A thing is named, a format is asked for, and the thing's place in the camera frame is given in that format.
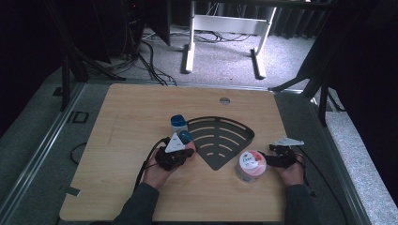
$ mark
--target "white tag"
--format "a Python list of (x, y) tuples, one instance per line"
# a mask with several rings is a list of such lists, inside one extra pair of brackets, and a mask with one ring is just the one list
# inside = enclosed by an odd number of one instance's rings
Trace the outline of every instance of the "white tag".
[(294, 145), (303, 145), (304, 142), (284, 137), (284, 138), (276, 141), (275, 144), (281, 145), (281, 146), (294, 146)]
[(176, 133), (173, 134), (172, 139), (170, 140), (169, 144), (167, 144), (166, 153), (176, 152), (185, 149), (185, 144), (178, 138)]
[(258, 161), (255, 160), (254, 155), (250, 152), (240, 155), (239, 163), (243, 169), (254, 169), (258, 166)]

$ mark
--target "blue cap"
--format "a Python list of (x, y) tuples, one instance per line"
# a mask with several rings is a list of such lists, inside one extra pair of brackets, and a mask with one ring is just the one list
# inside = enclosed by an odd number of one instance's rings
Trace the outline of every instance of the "blue cap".
[(193, 141), (191, 134), (187, 130), (181, 130), (181, 132), (179, 132), (179, 134), (178, 134), (178, 138), (184, 144), (187, 144), (187, 143), (190, 143), (191, 141)]
[(173, 127), (183, 127), (187, 125), (187, 122), (185, 122), (184, 116), (181, 114), (174, 115), (171, 118), (172, 126)]

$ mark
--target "fan-shaped cutout plate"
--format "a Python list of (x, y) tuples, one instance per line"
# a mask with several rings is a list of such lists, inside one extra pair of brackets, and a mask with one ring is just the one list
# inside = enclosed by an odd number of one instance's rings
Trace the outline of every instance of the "fan-shaped cutout plate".
[(199, 117), (187, 124), (197, 153), (214, 171), (239, 154), (254, 138), (250, 128), (227, 118)]

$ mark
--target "table bracket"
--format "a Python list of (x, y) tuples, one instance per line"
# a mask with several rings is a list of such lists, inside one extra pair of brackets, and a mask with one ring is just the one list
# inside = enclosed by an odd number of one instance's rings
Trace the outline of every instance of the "table bracket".
[(239, 33), (245, 35), (261, 36), (260, 43), (257, 48), (251, 49), (255, 72), (259, 79), (266, 78), (266, 70), (263, 62), (263, 49), (266, 43), (269, 29), (275, 15), (275, 7), (271, 8), (270, 13), (264, 20), (232, 18), (221, 16), (196, 15), (196, 2), (191, 1), (191, 20), (190, 20), (190, 43), (187, 52), (187, 62), (185, 71), (193, 72), (193, 58), (195, 52), (194, 31), (207, 30), (215, 32)]

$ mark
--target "sleeve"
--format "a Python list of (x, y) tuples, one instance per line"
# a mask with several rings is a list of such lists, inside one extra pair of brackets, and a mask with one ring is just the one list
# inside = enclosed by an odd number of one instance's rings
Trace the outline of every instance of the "sleeve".
[(310, 193), (304, 185), (294, 185), (286, 188), (284, 224), (321, 224)]
[(141, 183), (126, 201), (120, 214), (114, 219), (114, 225), (150, 225), (155, 212), (159, 191)]

